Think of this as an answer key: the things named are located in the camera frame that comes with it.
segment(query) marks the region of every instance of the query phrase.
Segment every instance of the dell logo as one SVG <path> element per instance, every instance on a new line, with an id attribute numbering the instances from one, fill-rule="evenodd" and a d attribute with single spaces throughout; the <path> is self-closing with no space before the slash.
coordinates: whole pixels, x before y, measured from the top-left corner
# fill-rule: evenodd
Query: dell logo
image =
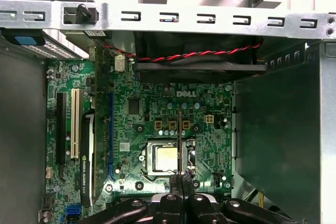
<path id="1" fill-rule="evenodd" d="M 177 91 L 176 97 L 196 97 L 195 91 Z"/>

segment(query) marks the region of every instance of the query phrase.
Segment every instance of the yellow wire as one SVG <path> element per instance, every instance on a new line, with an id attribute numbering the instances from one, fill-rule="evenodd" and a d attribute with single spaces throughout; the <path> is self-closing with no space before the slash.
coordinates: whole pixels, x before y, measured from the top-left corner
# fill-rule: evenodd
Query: yellow wire
<path id="1" fill-rule="evenodd" d="M 259 207 L 264 208 L 264 195 L 259 193 Z"/>

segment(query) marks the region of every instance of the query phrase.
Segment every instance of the pcie slot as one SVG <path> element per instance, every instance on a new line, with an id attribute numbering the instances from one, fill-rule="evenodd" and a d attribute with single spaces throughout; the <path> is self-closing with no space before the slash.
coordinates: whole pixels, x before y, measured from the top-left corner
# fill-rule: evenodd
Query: pcie slot
<path id="1" fill-rule="evenodd" d="M 109 124 L 109 178 L 115 181 L 114 177 L 114 168 L 113 168 L 113 146 L 114 146 L 114 94 L 113 92 L 109 93 L 109 102 L 110 102 L 110 124 Z"/>
<path id="2" fill-rule="evenodd" d="M 71 158 L 79 158 L 81 118 L 83 113 L 83 90 L 71 90 Z"/>
<path id="3" fill-rule="evenodd" d="M 67 94 L 57 93 L 56 100 L 56 164 L 65 164 Z"/>

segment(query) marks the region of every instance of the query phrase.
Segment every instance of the white pci slot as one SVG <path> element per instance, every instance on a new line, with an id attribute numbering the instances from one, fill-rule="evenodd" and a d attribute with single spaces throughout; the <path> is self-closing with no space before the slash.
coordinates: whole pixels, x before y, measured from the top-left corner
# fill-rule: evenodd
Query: white pci slot
<path id="1" fill-rule="evenodd" d="M 80 126 L 83 113 L 83 90 L 71 90 L 71 158 L 79 158 Z"/>

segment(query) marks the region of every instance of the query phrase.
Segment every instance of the label sticker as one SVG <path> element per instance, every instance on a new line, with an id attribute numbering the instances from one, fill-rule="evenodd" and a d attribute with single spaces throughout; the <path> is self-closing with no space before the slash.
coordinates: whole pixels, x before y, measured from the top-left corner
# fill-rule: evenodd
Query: label sticker
<path id="1" fill-rule="evenodd" d="M 130 143 L 120 143 L 119 151 L 129 152 L 130 151 Z"/>
<path id="2" fill-rule="evenodd" d="M 106 34 L 103 31 L 89 30 L 89 31 L 85 31 L 85 33 L 88 36 L 94 36 L 94 37 L 105 37 L 106 36 Z"/>

